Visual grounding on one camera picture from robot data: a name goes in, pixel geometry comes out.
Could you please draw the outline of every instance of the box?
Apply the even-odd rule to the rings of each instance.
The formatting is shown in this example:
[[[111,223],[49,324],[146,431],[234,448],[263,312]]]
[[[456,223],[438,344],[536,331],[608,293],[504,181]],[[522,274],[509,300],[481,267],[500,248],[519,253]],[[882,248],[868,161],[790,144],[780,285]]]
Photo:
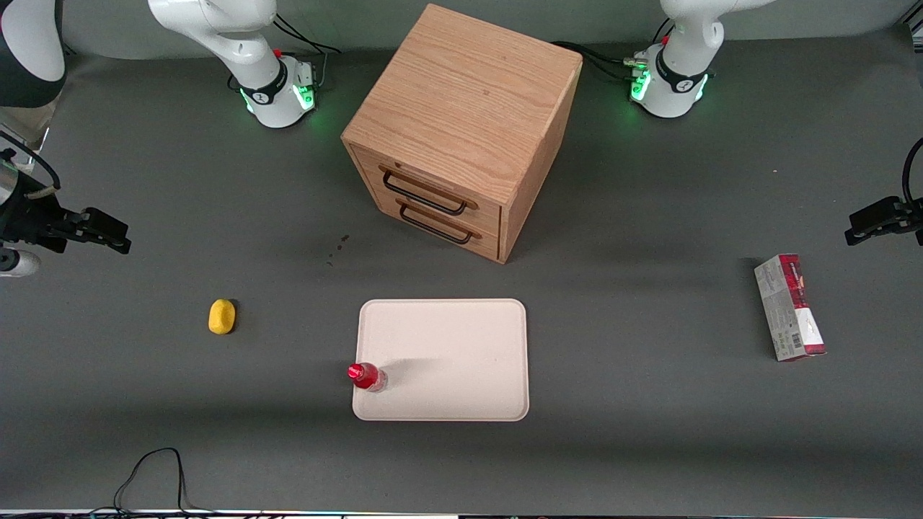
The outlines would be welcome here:
[[[805,298],[798,254],[780,254],[756,269],[762,306],[780,362],[826,353]]]
[[[429,5],[342,141],[382,212],[504,263],[557,156],[581,65]]]

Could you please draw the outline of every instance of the wooden box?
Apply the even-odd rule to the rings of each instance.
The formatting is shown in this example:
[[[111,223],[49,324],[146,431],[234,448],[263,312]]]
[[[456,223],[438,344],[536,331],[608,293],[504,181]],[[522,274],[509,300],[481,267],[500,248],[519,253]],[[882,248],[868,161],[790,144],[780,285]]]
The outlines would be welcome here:
[[[560,148],[581,64],[429,5],[342,140],[382,212],[505,263]]]

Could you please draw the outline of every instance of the drawer handle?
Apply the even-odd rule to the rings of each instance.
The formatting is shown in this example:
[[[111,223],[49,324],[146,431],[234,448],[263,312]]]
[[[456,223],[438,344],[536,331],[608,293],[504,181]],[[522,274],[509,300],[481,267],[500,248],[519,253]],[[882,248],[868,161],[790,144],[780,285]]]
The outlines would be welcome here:
[[[421,197],[420,195],[415,195],[414,193],[411,193],[411,192],[408,191],[407,189],[404,189],[404,188],[402,188],[402,187],[397,187],[397,186],[391,184],[390,182],[388,182],[388,181],[390,180],[391,177],[392,177],[391,172],[390,172],[390,171],[386,171],[386,172],[385,172],[385,178],[384,178],[385,187],[387,187],[387,188],[390,189],[391,191],[394,191],[395,193],[399,193],[399,194],[401,194],[401,195],[407,197],[408,199],[411,199],[411,200],[414,200],[414,201],[418,201],[418,202],[422,203],[423,205],[425,205],[425,206],[427,206],[427,207],[433,208],[433,209],[435,209],[436,211],[445,212],[445,213],[446,213],[447,215],[449,215],[449,216],[458,216],[459,214],[462,214],[462,212],[464,211],[464,209],[465,209],[466,207],[468,207],[468,202],[465,202],[465,201],[463,201],[463,202],[461,203],[461,205],[459,206],[459,208],[458,208],[458,209],[455,209],[455,210],[449,209],[448,207],[445,207],[445,206],[441,206],[441,205],[439,205],[439,204],[437,204],[437,203],[435,203],[435,202],[433,202],[433,201],[429,201],[429,200],[427,200],[427,199]]]
[[[457,238],[457,237],[455,237],[455,236],[453,236],[453,235],[450,235],[450,234],[448,234],[448,233],[443,233],[442,231],[438,230],[436,227],[433,227],[433,226],[430,226],[430,225],[426,225],[425,223],[420,222],[419,220],[414,220],[414,219],[411,218],[410,216],[407,216],[406,213],[407,213],[407,206],[406,206],[405,204],[401,204],[401,218],[402,218],[405,222],[407,222],[407,223],[409,223],[409,224],[411,224],[411,225],[416,225],[417,227],[423,229],[424,231],[427,231],[428,233],[432,233],[432,234],[434,234],[434,235],[437,235],[437,236],[439,236],[440,238],[445,238],[445,239],[449,240],[450,242],[454,243],[455,245],[464,245],[464,244],[468,243],[469,241],[471,241],[471,237],[474,235],[474,233],[472,233],[471,231],[468,231],[468,232],[465,234],[465,237],[464,237],[464,238]]]

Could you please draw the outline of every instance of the red and white box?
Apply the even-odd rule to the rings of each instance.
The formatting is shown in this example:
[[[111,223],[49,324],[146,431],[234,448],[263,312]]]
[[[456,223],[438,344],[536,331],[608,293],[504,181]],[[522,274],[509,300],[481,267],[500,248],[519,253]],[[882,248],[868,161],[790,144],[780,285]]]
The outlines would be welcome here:
[[[798,254],[780,254],[753,270],[779,362],[827,353],[805,299]]]

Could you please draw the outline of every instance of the yellow object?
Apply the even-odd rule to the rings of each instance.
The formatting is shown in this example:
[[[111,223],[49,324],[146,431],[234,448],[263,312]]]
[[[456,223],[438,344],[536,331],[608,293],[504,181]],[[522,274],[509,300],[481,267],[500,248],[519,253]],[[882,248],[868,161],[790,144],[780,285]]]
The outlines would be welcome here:
[[[219,299],[211,304],[209,312],[209,330],[212,333],[225,335],[234,329],[234,320],[237,318],[234,303],[227,299]]]

